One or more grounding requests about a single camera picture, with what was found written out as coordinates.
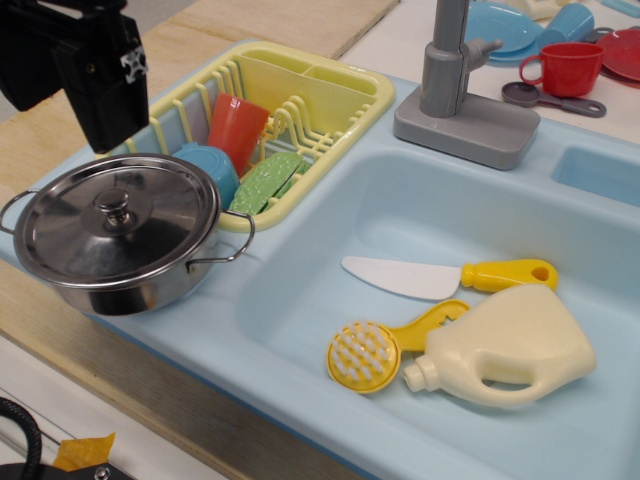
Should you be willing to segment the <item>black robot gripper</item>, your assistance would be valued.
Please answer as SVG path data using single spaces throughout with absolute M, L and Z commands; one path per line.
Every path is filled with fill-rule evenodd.
M 148 65 L 124 1 L 4 1 L 1 93 L 18 111 L 64 91 L 96 153 L 149 121 Z

